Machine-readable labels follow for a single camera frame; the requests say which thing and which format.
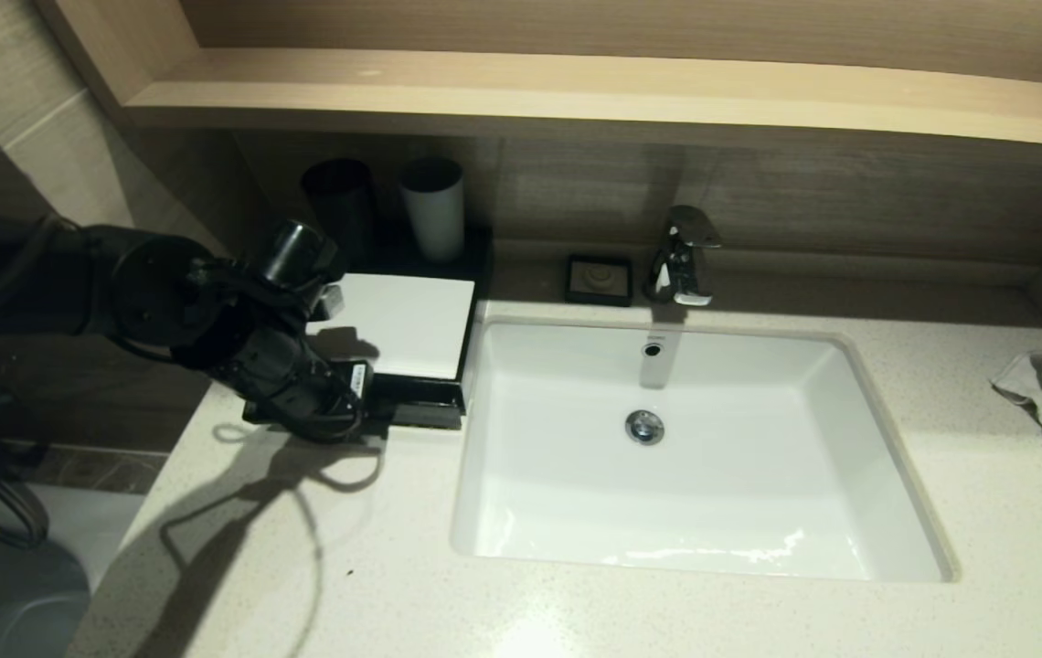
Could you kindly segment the black amenity box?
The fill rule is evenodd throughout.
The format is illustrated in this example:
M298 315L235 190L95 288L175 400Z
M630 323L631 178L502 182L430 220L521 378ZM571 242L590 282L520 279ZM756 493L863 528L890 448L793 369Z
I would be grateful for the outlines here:
M299 222L290 222L276 230L260 253L237 271L232 304L224 309L233 340L231 363L223 371L226 387L240 382L273 382L298 372L312 356L329 359L311 346L307 325L317 299L327 286L350 273L387 274L410 278L472 281L473 309L463 345L458 383L463 392L466 362L471 354L473 316L483 299L492 269L491 246L487 237L474 234L465 253L452 262L428 263L415 249L392 247L378 252L374 265L366 271L351 271L346 255L334 242Z

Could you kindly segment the wooden wall shelf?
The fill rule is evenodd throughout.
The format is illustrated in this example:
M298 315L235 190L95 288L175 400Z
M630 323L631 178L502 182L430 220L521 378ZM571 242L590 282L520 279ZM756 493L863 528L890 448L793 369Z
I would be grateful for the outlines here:
M133 126L1042 147L1042 0L35 0Z

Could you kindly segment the black tray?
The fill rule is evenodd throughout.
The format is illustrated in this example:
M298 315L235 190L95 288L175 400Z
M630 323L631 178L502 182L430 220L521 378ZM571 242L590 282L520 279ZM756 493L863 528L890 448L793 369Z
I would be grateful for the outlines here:
M245 400L242 419L255 425L273 425L316 444L338 444L358 436L357 432L308 432L301 422L309 409L309 398L298 383L298 372L273 382L240 382L233 391ZM396 401L391 425L458 430L465 401L453 380L384 375L374 371L367 397L380 396Z

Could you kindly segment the black cup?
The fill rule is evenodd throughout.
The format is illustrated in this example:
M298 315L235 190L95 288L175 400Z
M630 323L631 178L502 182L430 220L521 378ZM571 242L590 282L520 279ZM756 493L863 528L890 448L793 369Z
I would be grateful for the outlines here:
M351 271L366 271L377 257L377 208L372 175L355 159L317 163L301 175L300 187L314 217L346 255Z

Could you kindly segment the black soap dish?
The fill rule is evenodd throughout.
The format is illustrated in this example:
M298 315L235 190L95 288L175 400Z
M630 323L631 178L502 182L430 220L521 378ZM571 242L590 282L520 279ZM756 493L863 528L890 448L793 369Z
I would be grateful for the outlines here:
M626 258L567 257L564 300L571 304L632 304L632 262Z

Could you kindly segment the chrome drain stopper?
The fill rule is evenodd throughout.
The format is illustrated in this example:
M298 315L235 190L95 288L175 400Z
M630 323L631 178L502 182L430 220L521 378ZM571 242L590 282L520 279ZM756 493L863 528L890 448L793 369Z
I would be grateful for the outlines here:
M665 436L664 422L649 409L636 409L625 418L624 429L635 444L654 446Z

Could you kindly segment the chrome faucet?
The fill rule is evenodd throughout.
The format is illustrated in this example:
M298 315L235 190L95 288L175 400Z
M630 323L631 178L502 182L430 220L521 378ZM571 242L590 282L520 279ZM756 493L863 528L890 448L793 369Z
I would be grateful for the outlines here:
M712 292L700 273L704 251L720 249L723 238L700 208L668 209L662 238L651 258L650 273L643 281L643 295L655 303L706 307Z

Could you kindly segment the white sink basin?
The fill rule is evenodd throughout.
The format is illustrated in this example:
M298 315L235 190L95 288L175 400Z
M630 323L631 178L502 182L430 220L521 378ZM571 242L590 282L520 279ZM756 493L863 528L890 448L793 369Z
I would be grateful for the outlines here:
M827 334L493 322L452 545L470 557L942 583L896 433ZM654 446L624 421L649 409Z

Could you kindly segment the grey plastic cup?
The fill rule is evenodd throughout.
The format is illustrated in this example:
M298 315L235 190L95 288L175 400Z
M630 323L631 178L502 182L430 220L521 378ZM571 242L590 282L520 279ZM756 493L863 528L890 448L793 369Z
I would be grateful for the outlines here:
M422 257L452 262L465 246L463 168L450 159L416 159L401 168L399 190Z

